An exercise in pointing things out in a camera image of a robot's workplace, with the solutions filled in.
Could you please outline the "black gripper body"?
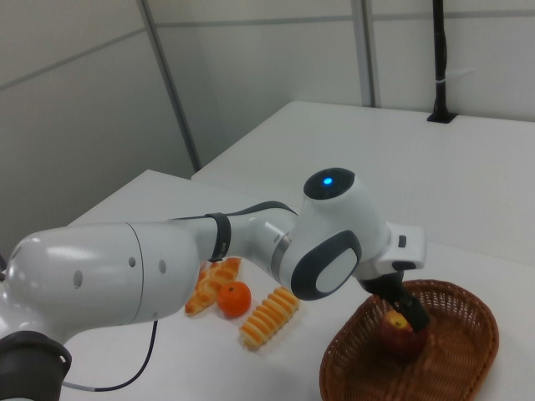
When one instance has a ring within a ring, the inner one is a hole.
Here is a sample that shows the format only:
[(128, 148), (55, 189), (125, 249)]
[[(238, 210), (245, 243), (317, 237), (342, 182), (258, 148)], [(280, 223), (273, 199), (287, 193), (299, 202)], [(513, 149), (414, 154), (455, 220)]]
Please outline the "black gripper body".
[(403, 279), (403, 272), (395, 272), (374, 279), (360, 280), (359, 284), (365, 291), (375, 294), (387, 302), (403, 302), (408, 299)]

